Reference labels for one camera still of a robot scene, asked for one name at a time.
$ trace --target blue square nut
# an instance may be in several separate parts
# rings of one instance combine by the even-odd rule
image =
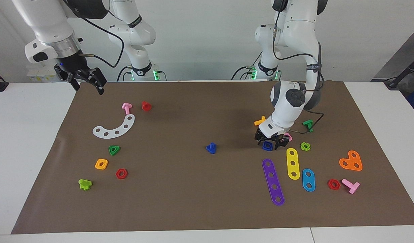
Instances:
[[[266,151],[272,151],[273,150],[273,143],[264,141],[264,143],[262,144],[262,149],[264,149]]]

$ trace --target brown mat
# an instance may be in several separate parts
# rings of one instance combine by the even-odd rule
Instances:
[[[326,82],[316,111],[325,117],[310,134],[293,134],[300,169],[315,172],[316,190],[287,175],[286,150],[267,152],[254,140],[255,120],[269,116],[274,83],[109,83],[103,96],[83,83],[25,202],[13,234],[86,231],[164,231],[414,224],[414,204],[340,82]],[[153,105],[141,110],[141,101]],[[136,122],[116,139],[95,137],[95,126],[116,128],[122,103]],[[318,116],[303,112],[294,129]],[[312,149],[301,151],[308,142]],[[205,146],[217,144],[217,153]],[[110,156],[108,146],[121,151]],[[364,169],[338,160],[359,152]],[[104,171],[96,160],[109,160]],[[285,196],[271,202],[262,160],[276,166]],[[116,179],[119,168],[128,176]],[[93,181],[89,191],[79,179]],[[331,178],[361,186],[350,195]]]

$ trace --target blue toy strip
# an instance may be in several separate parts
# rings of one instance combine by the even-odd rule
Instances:
[[[270,191],[271,201],[276,206],[283,205],[285,198],[279,184],[279,179],[277,177],[273,161],[269,159],[263,160],[262,167],[264,168],[265,179],[267,180],[267,186]]]
[[[315,173],[311,169],[303,169],[303,188],[308,192],[313,192],[316,189]]]

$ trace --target white wall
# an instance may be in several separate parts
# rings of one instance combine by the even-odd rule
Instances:
[[[237,68],[252,64],[257,57],[261,48],[254,38],[255,29],[273,23],[274,16],[270,0],[137,0],[137,5],[157,33],[156,43],[146,47],[149,56],[170,80],[231,78]],[[0,0],[0,9],[21,39],[30,42],[33,32],[12,2]],[[107,34],[80,19],[69,22],[84,39],[84,53],[115,62],[119,47],[110,43]],[[107,16],[95,23],[107,28],[116,20]],[[323,75],[332,80],[369,81],[413,32],[414,0],[330,0],[317,20]],[[5,50],[13,48],[8,42],[0,45]],[[10,52],[20,56],[18,52],[23,51]],[[289,54],[293,52],[284,48],[283,56]],[[19,58],[12,60],[19,63],[19,69],[25,65]],[[119,67],[127,64],[124,55]],[[120,69],[113,70],[96,59],[89,59],[89,65],[100,67],[108,80],[115,80]],[[283,79],[305,78],[301,57],[282,61],[279,68],[284,71]],[[14,75],[9,70],[3,74]]]

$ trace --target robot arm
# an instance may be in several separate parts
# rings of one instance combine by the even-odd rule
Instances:
[[[76,79],[85,80],[103,94],[107,82],[99,68],[90,69],[58,0],[12,0],[36,39],[25,46],[32,63],[55,58],[57,75],[79,89]]]
[[[275,6],[281,10],[276,16],[278,29],[274,25],[263,25],[255,34],[263,47],[262,58],[256,66],[258,77],[273,78],[278,67],[278,59],[273,53],[276,46],[288,46],[304,54],[307,65],[306,83],[279,81],[273,87],[270,100],[274,112],[259,125],[255,135],[258,142],[276,141],[277,148],[282,146],[278,141],[293,126],[303,109],[312,109],[319,102],[321,48],[315,36],[318,0],[275,0]]]
[[[132,67],[132,75],[136,80],[155,80],[155,65],[150,61],[147,51],[142,46],[151,45],[156,40],[156,32],[138,13],[133,0],[112,0],[116,17],[125,24],[110,26],[108,31],[116,34],[124,41],[124,50]],[[120,46],[121,42],[113,35],[108,35],[111,42]]]

